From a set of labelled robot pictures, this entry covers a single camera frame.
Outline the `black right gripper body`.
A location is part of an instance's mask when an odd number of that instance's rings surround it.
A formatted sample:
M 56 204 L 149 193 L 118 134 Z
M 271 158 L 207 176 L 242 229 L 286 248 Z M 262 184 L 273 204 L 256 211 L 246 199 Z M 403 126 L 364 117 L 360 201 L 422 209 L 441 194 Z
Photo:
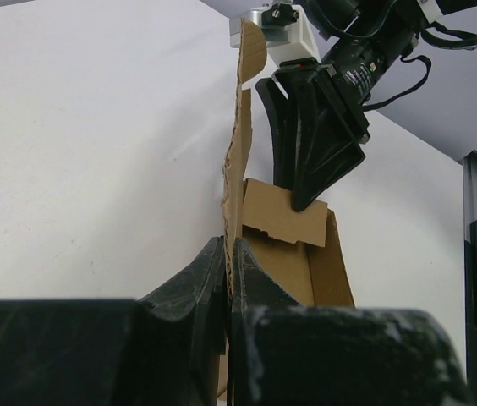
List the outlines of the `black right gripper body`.
M 315 68 L 315 125 L 367 127 L 371 91 L 387 70 L 412 51 L 415 33 L 406 25 L 384 25 L 369 38 L 342 38 Z

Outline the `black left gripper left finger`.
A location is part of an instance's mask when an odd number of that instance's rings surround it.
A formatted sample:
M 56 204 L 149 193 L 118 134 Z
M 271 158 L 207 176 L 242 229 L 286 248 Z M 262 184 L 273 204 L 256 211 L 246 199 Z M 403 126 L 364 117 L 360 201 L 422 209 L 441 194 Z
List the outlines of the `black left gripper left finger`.
M 225 255 L 210 239 L 142 299 L 0 300 L 0 405 L 213 405 Z

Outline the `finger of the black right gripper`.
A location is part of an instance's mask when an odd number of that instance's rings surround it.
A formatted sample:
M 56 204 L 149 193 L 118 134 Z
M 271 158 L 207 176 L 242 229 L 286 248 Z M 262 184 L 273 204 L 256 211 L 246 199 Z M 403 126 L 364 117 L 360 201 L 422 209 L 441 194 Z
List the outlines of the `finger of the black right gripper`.
M 317 127 L 315 125 L 315 68 L 298 63 L 280 68 L 275 79 L 285 96 L 294 95 L 299 109 L 297 165 L 292 207 L 304 211 L 327 188 L 356 168 L 365 154 L 359 140 L 367 127 Z
M 258 80 L 255 88 L 266 110 L 271 130 L 273 183 L 295 190 L 299 109 L 294 95 L 285 96 L 271 78 Z

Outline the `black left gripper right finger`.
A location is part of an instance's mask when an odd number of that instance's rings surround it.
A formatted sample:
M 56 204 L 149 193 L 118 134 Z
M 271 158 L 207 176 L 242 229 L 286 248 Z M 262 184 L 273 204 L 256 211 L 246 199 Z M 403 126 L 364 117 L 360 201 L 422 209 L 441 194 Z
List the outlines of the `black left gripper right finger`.
M 233 248 L 231 405 L 470 405 L 450 338 L 419 310 L 307 307 Z

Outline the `brown cardboard box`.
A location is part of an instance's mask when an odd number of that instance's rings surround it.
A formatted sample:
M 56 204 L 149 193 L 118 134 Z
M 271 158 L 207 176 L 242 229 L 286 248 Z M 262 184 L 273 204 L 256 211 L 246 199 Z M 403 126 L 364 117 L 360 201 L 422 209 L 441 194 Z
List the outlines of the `brown cardboard box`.
M 248 242 L 261 268 L 301 305 L 354 307 L 334 212 L 321 201 L 297 212 L 292 208 L 289 190 L 245 174 L 253 138 L 252 95 L 247 84 L 250 80 L 264 79 L 260 72 L 269 54 L 261 29 L 244 20 L 237 49 L 234 123 L 223 164 L 222 199 L 228 290 L 228 377 L 233 248 L 237 239 Z

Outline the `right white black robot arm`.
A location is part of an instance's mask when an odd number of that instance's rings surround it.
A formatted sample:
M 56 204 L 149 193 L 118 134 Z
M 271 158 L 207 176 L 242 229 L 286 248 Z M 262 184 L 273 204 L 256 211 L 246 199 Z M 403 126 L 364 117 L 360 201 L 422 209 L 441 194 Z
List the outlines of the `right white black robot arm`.
M 271 128 L 273 182 L 303 211 L 364 159 L 371 92 L 396 62 L 413 63 L 418 41 L 473 51 L 477 34 L 452 30 L 440 17 L 472 1 L 280 1 L 261 15 L 265 28 L 315 27 L 336 43 L 322 57 L 287 55 L 259 80 Z

